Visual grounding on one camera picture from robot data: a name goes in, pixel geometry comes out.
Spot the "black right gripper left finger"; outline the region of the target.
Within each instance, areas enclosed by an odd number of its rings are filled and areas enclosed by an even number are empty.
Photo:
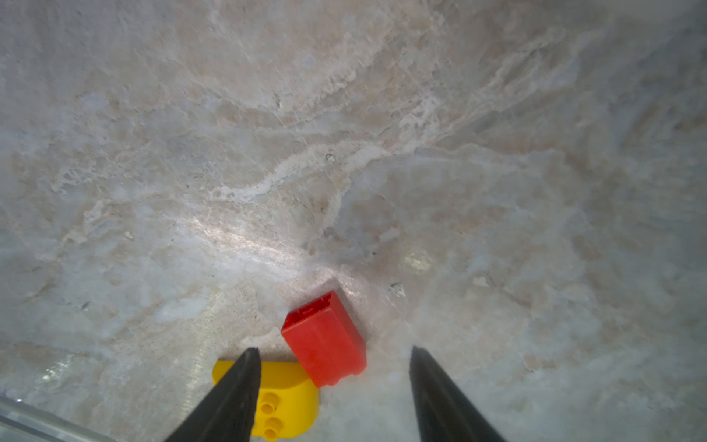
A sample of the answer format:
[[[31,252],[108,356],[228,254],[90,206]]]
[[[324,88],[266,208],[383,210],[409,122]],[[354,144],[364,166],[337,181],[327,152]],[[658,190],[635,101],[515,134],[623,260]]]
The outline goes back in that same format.
[[[248,348],[167,442],[248,442],[261,387],[261,357]]]

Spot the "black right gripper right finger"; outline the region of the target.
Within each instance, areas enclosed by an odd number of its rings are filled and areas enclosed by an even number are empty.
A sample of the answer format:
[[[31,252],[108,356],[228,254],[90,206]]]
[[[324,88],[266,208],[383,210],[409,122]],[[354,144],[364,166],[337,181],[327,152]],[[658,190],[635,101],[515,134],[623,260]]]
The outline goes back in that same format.
[[[412,348],[410,379],[423,441],[504,442],[434,357]]]

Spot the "yellow lego brick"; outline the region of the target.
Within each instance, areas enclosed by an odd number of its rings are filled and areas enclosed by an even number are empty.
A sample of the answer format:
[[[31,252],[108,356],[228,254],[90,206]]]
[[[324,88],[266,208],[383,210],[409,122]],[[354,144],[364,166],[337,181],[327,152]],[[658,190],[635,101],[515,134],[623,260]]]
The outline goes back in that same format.
[[[267,441],[296,438],[315,423],[319,389],[298,362],[262,362],[252,436]]]

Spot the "small red lego brick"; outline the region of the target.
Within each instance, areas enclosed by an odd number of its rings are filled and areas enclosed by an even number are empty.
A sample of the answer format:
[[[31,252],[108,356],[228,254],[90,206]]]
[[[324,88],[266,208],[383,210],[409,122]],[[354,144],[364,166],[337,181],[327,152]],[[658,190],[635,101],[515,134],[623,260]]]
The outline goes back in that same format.
[[[319,389],[367,367],[366,343],[334,291],[290,311],[281,335]]]

